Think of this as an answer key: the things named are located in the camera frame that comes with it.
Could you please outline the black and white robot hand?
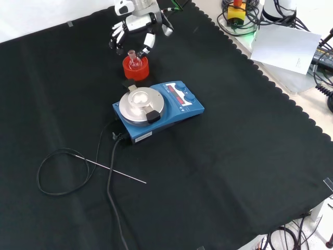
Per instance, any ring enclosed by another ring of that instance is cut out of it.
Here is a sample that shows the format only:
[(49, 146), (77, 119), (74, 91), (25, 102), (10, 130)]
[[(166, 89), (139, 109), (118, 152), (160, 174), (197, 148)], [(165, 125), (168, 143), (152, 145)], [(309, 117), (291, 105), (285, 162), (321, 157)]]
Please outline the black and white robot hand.
[(121, 55), (123, 42), (127, 34), (146, 31), (143, 47), (136, 53), (137, 57), (141, 59), (147, 56), (155, 45), (156, 33), (153, 29), (155, 24), (157, 24), (157, 19), (153, 13), (140, 17), (130, 15), (111, 28), (109, 47), (115, 49), (117, 54)]

